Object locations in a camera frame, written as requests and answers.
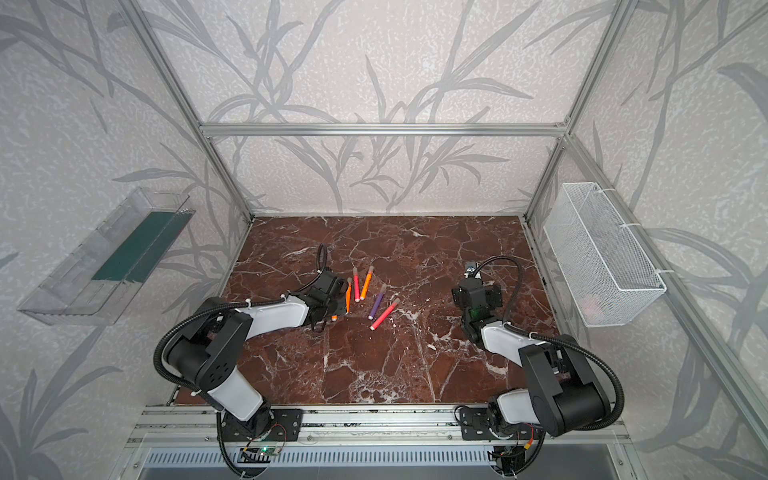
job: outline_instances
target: purple marker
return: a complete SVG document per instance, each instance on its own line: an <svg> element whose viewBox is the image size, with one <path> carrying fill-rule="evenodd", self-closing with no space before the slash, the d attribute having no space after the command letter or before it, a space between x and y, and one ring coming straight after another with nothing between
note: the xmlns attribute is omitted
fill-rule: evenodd
<svg viewBox="0 0 768 480"><path fill-rule="evenodd" d="M379 295L376 297L376 302L373 304L373 308L371 309L371 314L368 315L368 320L373 320L373 317L376 316L376 311L379 309L379 305L382 302L382 299L384 298L384 292L386 291L386 283L382 285L382 289L379 290Z"/></svg>

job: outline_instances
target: brown marble surface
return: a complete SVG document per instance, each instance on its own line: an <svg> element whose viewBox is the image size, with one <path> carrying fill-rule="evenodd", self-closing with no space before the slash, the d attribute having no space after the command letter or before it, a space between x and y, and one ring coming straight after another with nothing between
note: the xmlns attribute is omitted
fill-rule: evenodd
<svg viewBox="0 0 768 480"><path fill-rule="evenodd" d="M513 320L525 329L556 333L554 318L517 217L272 217L257 218L224 297L274 298L305 283L315 270L318 243L328 266L344 277L368 267L368 297L322 333L287 329L248 341L240 371L273 404L359 402L485 402L525 386L520 367L473 346L459 325L451 288L466 261L507 254L525 266ZM483 277L507 300L517 272L496 263ZM371 331L368 314L382 282L379 312L395 296L397 310ZM177 403L197 403L182 390Z"/></svg>

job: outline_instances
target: leaf pattern wallpaper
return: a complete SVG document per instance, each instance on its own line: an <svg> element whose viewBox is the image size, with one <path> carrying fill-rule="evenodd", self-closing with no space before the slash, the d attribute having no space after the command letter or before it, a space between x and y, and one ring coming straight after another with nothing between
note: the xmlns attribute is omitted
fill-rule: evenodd
<svg viewBox="0 0 768 480"><path fill-rule="evenodd" d="M247 231L114 2L0 4L0 478L108 477L146 405L157 338L223 286ZM197 210L109 327L18 304L136 187Z"/></svg>
<svg viewBox="0 0 768 480"><path fill-rule="evenodd" d="M577 136L768 392L768 2L639 8ZM541 230L564 156L532 218L574 334L627 390L623 418L655 478L768 478L768 459L663 300L627 326L584 328Z"/></svg>
<svg viewBox="0 0 768 480"><path fill-rule="evenodd" d="M614 2L141 5L207 122L554 123ZM554 145L530 137L215 141L258 214L519 214L528 204L521 190L535 189Z"/></svg>

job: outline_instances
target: mesh basket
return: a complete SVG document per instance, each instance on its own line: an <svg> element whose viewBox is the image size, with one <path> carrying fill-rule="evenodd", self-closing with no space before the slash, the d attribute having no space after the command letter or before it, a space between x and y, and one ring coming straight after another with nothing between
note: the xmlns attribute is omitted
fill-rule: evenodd
<svg viewBox="0 0 768 480"><path fill-rule="evenodd" d="M544 232L586 326L626 325L667 291L595 183L562 184Z"/></svg>

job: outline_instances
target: black mounting plate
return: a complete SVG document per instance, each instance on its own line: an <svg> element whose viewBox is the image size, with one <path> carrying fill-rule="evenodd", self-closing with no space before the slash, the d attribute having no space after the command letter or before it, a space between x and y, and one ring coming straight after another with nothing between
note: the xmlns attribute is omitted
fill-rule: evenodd
<svg viewBox="0 0 768 480"><path fill-rule="evenodd" d="M272 409L272 413L275 415L277 425L282 425L285 428L285 432L282 428L275 425L269 435L262 440L262 442L295 442L299 439L299 431L301 430L301 419L304 417L304 411L302 409ZM222 438L225 442L247 442L248 440L243 437L241 432L238 432L236 427L231 423L227 423L222 427Z"/></svg>
<svg viewBox="0 0 768 480"><path fill-rule="evenodd" d="M462 427L463 440L499 440L491 433L488 407L459 407L456 409L456 416ZM527 442L531 438L531 427L524 423L518 424L517 432L513 433L509 440L517 442L518 436L522 442Z"/></svg>

